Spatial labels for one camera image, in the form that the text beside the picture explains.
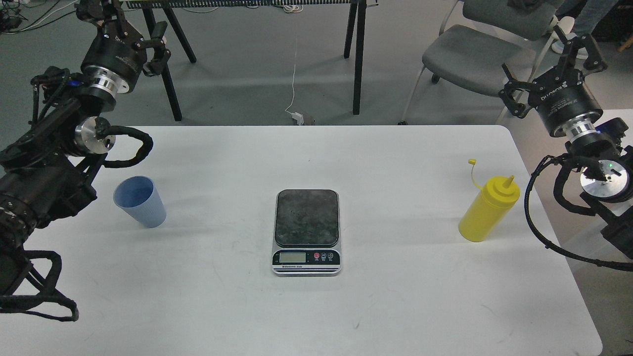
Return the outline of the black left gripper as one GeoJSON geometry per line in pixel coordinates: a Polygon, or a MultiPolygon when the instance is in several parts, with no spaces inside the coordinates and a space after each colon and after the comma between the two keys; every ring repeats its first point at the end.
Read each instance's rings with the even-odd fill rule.
{"type": "Polygon", "coordinates": [[[147,77],[161,75],[171,52],[166,48],[167,22],[156,23],[150,39],[136,33],[124,33],[124,11],[119,0],[80,0],[76,16],[93,24],[97,36],[82,61],[81,71],[90,89],[103,95],[133,92],[141,70],[147,77]],[[154,50],[147,61],[146,49],[154,50]]]}

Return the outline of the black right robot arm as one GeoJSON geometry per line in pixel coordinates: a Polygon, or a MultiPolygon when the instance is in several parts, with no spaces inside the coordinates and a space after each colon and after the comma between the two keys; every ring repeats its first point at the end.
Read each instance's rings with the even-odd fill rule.
{"type": "Polygon", "coordinates": [[[557,246],[544,237],[534,225],[529,210],[532,187],[550,165],[559,165],[552,193],[568,212],[581,216],[600,216],[606,226],[601,235],[632,257],[632,210],[617,215],[607,207],[632,198],[632,147],[622,146],[628,126],[614,118],[597,125],[603,109],[588,89],[585,78],[606,70],[603,55],[590,34],[567,39],[558,63],[544,74],[527,82],[516,79],[502,64],[508,82],[498,95],[509,113],[520,119],[536,109],[551,137],[566,137],[566,152],[545,156],[527,185],[524,210],[535,237],[546,248],[576,261],[587,262],[624,272],[632,270],[631,262],[610,262],[583,257],[557,246]]]}

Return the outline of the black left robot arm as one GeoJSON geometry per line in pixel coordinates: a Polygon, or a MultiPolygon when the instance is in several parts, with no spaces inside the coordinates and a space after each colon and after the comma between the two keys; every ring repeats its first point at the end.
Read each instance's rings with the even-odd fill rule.
{"type": "Polygon", "coordinates": [[[49,67],[31,80],[30,129],[1,152],[1,312],[61,322],[79,318],[77,304],[56,287],[62,259],[24,243],[34,230],[94,201],[92,182],[101,168],[132,167],[149,155],[150,135],[113,126],[102,113],[115,108],[118,94],[133,91],[141,74],[161,75],[171,56],[167,22],[143,36],[118,0],[81,0],[75,9],[79,20],[97,27],[81,70],[49,67]]]}

